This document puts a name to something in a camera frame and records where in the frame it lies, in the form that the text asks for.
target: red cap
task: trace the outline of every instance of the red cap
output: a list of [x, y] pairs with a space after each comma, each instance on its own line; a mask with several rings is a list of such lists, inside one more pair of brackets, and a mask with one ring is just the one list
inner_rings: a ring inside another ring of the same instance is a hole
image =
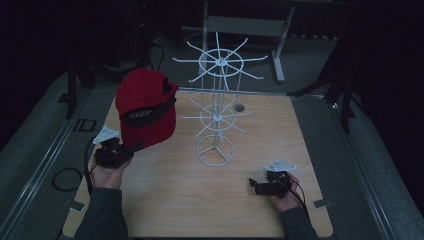
[[178, 88], [161, 72], [136, 69], [128, 74], [115, 98], [125, 148], [138, 151], [171, 137]]

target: white plastic piece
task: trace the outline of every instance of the white plastic piece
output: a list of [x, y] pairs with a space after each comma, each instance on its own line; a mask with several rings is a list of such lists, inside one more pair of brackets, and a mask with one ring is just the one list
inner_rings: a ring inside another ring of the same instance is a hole
[[119, 131], [115, 131], [106, 126], [103, 126], [102, 131], [100, 131], [99, 134], [97, 134], [97, 137], [93, 139], [93, 144], [101, 143], [118, 136]]
[[288, 164], [281, 160], [275, 160], [274, 164], [265, 167], [265, 170], [270, 172], [282, 172], [282, 171], [290, 171], [290, 170], [296, 170], [296, 169], [297, 169], [297, 166], [293, 164]]

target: circular base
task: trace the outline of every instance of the circular base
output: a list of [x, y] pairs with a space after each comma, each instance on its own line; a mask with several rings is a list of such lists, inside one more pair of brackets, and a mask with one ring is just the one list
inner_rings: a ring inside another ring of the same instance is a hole
[[208, 135], [197, 144], [197, 157], [211, 167], [221, 167], [234, 156], [233, 144], [224, 136]]

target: gray sleeve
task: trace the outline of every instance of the gray sleeve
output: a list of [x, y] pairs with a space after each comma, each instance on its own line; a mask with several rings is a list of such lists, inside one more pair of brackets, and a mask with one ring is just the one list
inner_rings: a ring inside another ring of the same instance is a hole
[[302, 208], [298, 207], [283, 211], [280, 216], [283, 222], [285, 240], [319, 239]]

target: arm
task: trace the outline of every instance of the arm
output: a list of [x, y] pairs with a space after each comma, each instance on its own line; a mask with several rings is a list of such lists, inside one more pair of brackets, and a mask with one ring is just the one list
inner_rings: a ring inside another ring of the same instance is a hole
[[117, 169], [95, 166], [91, 171], [93, 191], [89, 207], [74, 239], [128, 239], [127, 223], [122, 214], [122, 175], [131, 160]]
[[94, 188], [90, 205], [74, 239], [128, 239], [127, 223], [122, 215], [122, 191]]
[[[294, 182], [291, 190], [296, 193], [299, 180], [288, 173]], [[269, 200], [280, 213], [286, 240], [318, 239], [315, 229], [303, 211], [299, 199], [292, 192], [287, 192], [284, 198], [270, 196]]]

